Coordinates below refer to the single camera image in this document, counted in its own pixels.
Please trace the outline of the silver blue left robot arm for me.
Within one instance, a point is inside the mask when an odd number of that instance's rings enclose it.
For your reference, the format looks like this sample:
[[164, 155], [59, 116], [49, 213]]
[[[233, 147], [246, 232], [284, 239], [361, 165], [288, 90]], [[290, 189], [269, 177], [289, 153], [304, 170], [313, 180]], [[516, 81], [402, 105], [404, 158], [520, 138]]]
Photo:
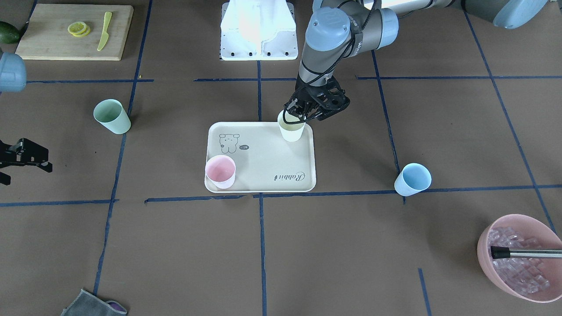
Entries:
[[452, 7], [504, 29], [530, 21], [544, 0], [315, 0], [305, 33], [295, 91], [281, 111], [296, 125], [325, 120], [350, 103], [333, 76], [341, 60], [392, 44], [401, 16]]

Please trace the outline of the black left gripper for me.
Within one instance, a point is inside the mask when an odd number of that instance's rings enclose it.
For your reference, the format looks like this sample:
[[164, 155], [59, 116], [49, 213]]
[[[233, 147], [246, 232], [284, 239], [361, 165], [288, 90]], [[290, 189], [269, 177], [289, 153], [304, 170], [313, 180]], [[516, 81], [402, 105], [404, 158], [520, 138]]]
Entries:
[[288, 115], [299, 118], [297, 123], [306, 123], [314, 119], [325, 120], [345, 110], [349, 104], [350, 99], [334, 77], [323, 86], [307, 85], [298, 77], [295, 92], [284, 108]]

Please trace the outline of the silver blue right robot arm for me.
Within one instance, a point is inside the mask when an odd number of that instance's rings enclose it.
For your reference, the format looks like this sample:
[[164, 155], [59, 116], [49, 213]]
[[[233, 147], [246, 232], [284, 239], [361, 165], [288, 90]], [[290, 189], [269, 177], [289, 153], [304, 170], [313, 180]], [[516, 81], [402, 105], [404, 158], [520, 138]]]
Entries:
[[[26, 67], [17, 54], [1, 52], [0, 75], [1, 92], [20, 92], [26, 86]], [[0, 168], [27, 165], [36, 166], [48, 173], [53, 171], [49, 151], [44, 146], [27, 138], [20, 138], [14, 145], [0, 142]]]

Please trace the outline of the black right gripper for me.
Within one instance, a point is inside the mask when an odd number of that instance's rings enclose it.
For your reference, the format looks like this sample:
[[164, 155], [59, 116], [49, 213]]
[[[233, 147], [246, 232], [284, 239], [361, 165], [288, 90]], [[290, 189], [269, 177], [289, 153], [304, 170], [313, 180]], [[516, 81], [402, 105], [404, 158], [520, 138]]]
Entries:
[[[32, 140], [21, 138], [15, 145], [0, 141], [0, 168], [31, 165], [52, 172], [53, 165], [48, 160], [48, 149]], [[0, 172], [0, 184], [10, 185], [11, 176]]]

